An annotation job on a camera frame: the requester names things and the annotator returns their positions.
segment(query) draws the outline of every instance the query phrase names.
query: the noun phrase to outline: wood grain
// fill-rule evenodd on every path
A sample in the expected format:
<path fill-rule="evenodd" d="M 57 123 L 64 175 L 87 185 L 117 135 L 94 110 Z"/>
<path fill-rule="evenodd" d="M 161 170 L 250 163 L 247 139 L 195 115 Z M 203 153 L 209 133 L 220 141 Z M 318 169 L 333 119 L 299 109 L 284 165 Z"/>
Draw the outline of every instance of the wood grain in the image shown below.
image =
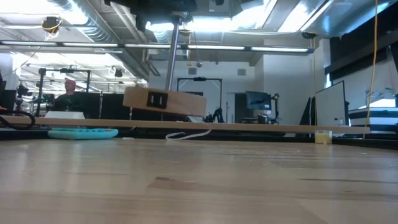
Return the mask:
<path fill-rule="evenodd" d="M 1 223 L 396 223 L 398 153 L 300 143 L 0 142 Z"/>
<path fill-rule="evenodd" d="M 30 124 L 29 118 L 2 116 L 12 124 Z M 308 126 L 308 125 L 273 125 L 273 124 L 218 124 L 184 123 L 171 121 L 125 121 L 112 119 L 56 119 L 36 118 L 36 124 L 57 126 L 102 126 L 136 128 L 172 128 L 172 129 L 212 129 L 226 131 L 273 131 L 283 133 L 314 133 L 315 131 L 333 131 L 345 134 L 368 134 L 365 127 Z"/>
<path fill-rule="evenodd" d="M 148 92 L 167 93 L 166 109 L 147 106 Z M 123 105 L 130 108 L 160 111 L 191 116 L 206 116 L 206 98 L 203 96 L 160 90 L 155 88 L 141 88 L 130 86 L 124 91 Z"/>

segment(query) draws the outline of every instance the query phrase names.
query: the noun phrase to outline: blue foam pad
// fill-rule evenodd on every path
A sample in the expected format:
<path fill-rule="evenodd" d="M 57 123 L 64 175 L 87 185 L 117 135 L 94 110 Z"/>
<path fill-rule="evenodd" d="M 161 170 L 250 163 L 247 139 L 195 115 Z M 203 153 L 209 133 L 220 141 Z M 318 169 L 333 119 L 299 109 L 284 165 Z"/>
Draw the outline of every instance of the blue foam pad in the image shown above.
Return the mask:
<path fill-rule="evenodd" d="M 80 128 L 53 128 L 49 131 L 50 138 L 55 139 L 109 139 L 118 135 L 117 129 L 80 129 Z"/>

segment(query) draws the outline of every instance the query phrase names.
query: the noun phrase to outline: wooden table surface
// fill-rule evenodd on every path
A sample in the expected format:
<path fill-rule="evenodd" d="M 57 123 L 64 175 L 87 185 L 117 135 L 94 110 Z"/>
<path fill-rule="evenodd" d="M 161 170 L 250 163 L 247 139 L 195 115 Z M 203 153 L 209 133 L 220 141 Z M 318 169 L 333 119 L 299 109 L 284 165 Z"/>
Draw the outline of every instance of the wooden table surface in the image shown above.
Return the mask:
<path fill-rule="evenodd" d="M 398 151 L 3 141 L 0 223 L 398 223 Z"/>

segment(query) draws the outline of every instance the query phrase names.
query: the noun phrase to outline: whiteboard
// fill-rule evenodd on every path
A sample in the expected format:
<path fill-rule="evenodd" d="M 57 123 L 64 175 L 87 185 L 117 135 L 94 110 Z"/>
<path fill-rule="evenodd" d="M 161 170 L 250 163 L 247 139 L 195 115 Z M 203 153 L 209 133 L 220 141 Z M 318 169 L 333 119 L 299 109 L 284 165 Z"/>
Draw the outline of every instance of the whiteboard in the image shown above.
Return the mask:
<path fill-rule="evenodd" d="M 339 126 L 340 119 L 346 125 L 344 81 L 319 91 L 316 98 L 319 126 Z"/>

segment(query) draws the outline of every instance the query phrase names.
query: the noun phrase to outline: black electrical outlet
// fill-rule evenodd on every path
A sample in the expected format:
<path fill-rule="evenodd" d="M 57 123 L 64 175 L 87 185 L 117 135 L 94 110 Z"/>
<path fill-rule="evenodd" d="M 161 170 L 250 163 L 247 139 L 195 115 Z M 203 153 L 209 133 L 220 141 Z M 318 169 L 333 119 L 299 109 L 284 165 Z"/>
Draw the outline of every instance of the black electrical outlet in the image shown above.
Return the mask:
<path fill-rule="evenodd" d="M 150 91 L 148 92 L 147 106 L 166 109 L 168 97 L 169 95 L 167 93 L 157 93 Z"/>

